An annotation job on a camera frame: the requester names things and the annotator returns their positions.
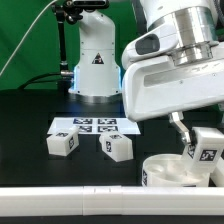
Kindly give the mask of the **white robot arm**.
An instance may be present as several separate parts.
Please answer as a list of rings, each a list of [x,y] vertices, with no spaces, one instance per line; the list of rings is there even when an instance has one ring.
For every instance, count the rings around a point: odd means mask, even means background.
[[[99,6],[83,10],[80,59],[70,92],[87,102],[122,96],[125,116],[142,121],[224,101],[224,42],[216,36],[219,0],[138,0],[146,30],[115,62],[115,26]]]

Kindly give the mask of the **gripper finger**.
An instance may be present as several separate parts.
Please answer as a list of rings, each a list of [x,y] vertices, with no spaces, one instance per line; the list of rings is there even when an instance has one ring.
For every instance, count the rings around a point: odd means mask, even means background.
[[[178,131],[181,135],[181,140],[185,146],[192,147],[195,145],[195,132],[189,130],[182,120],[184,119],[182,112],[172,112],[169,114],[170,124]]]

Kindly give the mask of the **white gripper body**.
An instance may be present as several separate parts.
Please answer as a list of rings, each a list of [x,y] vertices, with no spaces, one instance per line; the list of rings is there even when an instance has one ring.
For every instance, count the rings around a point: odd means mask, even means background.
[[[132,64],[123,79],[126,117],[141,121],[224,101],[224,58],[176,67],[162,56]]]

